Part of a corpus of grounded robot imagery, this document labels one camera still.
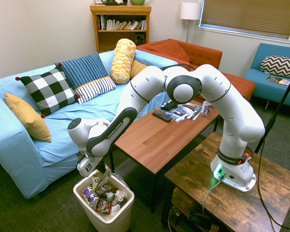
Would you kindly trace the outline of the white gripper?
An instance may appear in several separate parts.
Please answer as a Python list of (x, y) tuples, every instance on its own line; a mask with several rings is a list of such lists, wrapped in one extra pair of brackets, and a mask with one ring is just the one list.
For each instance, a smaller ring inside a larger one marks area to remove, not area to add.
[(77, 164), (77, 170), (82, 177), (88, 177), (97, 167), (102, 157), (83, 157)]

